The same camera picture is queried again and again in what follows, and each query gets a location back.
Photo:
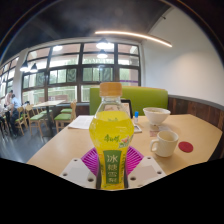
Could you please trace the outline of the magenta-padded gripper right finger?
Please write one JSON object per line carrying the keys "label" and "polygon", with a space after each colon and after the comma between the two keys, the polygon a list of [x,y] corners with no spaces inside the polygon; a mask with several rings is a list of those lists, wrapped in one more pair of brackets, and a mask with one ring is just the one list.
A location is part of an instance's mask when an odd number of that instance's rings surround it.
{"label": "magenta-padded gripper right finger", "polygon": [[127,151],[125,171],[129,189],[143,187],[166,176],[152,156],[143,156],[132,146]]}

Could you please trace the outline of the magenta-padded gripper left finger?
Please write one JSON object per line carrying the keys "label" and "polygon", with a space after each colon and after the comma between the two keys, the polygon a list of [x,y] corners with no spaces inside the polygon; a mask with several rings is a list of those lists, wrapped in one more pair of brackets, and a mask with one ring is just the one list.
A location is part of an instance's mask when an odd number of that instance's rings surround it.
{"label": "magenta-padded gripper left finger", "polygon": [[73,158],[60,174],[61,178],[84,188],[95,189],[99,173],[98,154],[95,148],[81,158]]}

